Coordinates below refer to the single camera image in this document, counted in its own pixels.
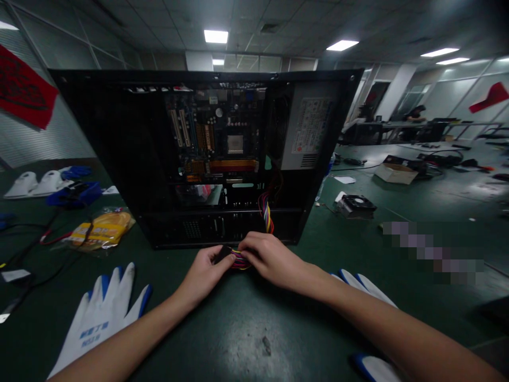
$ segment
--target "cardboard box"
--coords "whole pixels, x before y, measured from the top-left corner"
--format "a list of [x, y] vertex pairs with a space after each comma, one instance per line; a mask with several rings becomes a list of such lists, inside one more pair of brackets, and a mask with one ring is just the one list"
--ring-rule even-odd
[[401, 164], [382, 163], [376, 169], [375, 175], [389, 183], [410, 184], [418, 172]]

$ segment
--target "forearm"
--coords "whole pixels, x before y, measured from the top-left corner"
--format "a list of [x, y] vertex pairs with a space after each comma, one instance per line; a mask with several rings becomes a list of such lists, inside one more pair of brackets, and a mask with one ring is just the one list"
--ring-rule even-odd
[[341, 314], [412, 381], [505, 381], [456, 341], [403, 311], [323, 273], [314, 297]]
[[165, 302], [127, 326], [50, 379], [124, 381], [194, 306], [175, 292]]

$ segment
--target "hand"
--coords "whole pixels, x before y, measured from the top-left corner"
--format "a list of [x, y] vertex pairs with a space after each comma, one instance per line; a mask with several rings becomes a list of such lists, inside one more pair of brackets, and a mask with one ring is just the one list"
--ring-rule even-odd
[[320, 280], [331, 278], [268, 233], [249, 232], [239, 244], [239, 251], [272, 284], [311, 298], [319, 297]]
[[217, 264], [212, 264], [223, 246], [204, 248], [198, 251], [195, 261], [184, 281], [174, 293], [183, 301], [197, 306], [216, 286], [223, 274], [233, 265], [235, 256], [229, 254]]

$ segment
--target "plastic bag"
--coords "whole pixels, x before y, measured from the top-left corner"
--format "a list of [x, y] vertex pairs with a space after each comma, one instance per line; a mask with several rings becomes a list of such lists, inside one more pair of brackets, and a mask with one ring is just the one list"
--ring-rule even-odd
[[126, 208], [104, 207], [94, 214], [92, 228], [90, 221], [80, 224], [64, 239], [66, 245], [73, 249], [91, 252], [97, 249], [109, 249], [118, 245], [120, 239], [136, 223]]

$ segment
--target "motherboard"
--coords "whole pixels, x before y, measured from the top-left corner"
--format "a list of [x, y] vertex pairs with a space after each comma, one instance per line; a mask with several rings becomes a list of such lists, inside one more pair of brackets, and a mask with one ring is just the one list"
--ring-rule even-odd
[[187, 182], [254, 178], [265, 89], [184, 89], [165, 95], [179, 174]]

